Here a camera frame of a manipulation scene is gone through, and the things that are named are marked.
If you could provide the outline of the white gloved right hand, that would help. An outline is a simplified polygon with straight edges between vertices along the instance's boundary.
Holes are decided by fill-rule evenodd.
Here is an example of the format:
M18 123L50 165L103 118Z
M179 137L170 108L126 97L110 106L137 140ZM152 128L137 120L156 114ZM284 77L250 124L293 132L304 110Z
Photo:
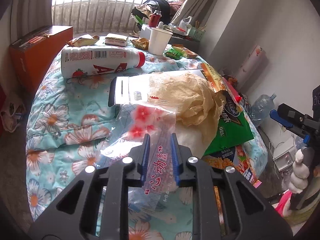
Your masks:
M290 176L289 190L294 194L300 194L308 186L309 168L303 163L304 154L299 149L295 154L295 161L292 165L293 172Z

